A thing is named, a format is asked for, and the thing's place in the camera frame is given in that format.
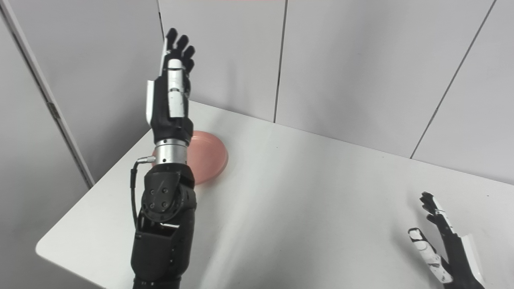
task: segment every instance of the white table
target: white table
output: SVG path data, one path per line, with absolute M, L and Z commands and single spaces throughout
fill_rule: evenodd
M 440 288 L 407 236 L 418 226 L 444 251 L 418 201 L 423 191 L 460 234 L 473 233 L 487 289 L 514 287 L 514 186 L 195 102 L 191 118 L 225 143 L 229 162 L 196 187 L 181 288 Z M 129 170 L 152 149 L 148 133 L 37 253 L 102 287 L 132 288 Z M 139 168 L 137 198 L 148 168 Z

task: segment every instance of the pink bowl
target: pink bowl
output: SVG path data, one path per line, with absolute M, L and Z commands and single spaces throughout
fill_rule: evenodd
M 219 176 L 227 162 L 227 149 L 219 138 L 208 132 L 193 132 L 188 147 L 188 165 L 193 171 L 195 184 L 199 185 Z

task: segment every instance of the robotic hand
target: robotic hand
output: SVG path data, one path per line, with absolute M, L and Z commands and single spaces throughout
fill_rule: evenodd
M 172 28 L 164 40 L 159 77 L 147 86 L 146 120 L 153 130 L 156 156 L 138 159 L 131 170 L 134 289 L 178 289 L 189 265 L 196 196 L 187 165 L 193 135 L 188 98 L 195 50 L 193 46 L 186 49 L 186 35 L 175 43 L 176 39 L 177 31 Z M 144 162 L 155 162 L 155 166 L 144 177 L 137 214 L 135 176 L 137 165 Z
M 439 229 L 448 262 L 437 254 L 420 229 L 409 229 L 412 243 L 419 250 L 428 267 L 444 285 L 445 289 L 484 289 L 469 236 L 459 237 L 450 225 L 446 212 L 430 193 L 424 192 L 420 200 L 429 212 L 427 220 Z

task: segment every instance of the cable connector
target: cable connector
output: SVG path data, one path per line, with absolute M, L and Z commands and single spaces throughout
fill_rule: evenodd
M 152 162 L 155 162 L 155 156 L 150 155 L 150 156 L 140 157 L 139 159 L 137 159 L 136 162 L 138 164 L 150 164 Z

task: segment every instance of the black cable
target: black cable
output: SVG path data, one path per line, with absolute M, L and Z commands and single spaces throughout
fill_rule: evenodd
M 130 198 L 132 202 L 132 217 L 134 218 L 134 226 L 137 229 L 137 212 L 136 212 L 136 175 L 138 162 L 134 164 L 134 167 L 130 170 Z

